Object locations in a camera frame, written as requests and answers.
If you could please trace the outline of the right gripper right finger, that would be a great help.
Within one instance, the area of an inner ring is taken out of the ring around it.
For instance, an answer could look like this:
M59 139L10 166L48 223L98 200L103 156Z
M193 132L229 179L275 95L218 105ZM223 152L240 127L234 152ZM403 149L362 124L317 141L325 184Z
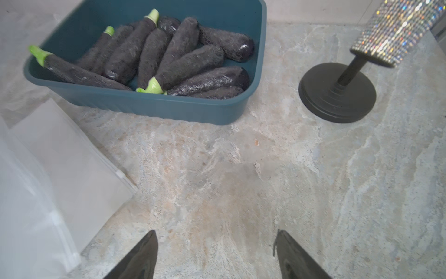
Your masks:
M285 230L278 230L273 256L277 253L283 279L331 279L331 276Z

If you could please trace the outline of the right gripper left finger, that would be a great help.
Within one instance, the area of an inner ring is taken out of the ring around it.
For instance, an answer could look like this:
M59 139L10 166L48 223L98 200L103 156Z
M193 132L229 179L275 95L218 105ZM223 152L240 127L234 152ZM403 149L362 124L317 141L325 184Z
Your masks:
M152 279L159 244L154 230L149 231L104 279Z

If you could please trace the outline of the clear zip-top bag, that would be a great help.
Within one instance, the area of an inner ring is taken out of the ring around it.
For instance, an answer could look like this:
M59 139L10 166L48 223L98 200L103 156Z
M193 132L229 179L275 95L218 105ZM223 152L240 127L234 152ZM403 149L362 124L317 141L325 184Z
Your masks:
M1 277L58 279L136 186L48 100L1 123Z

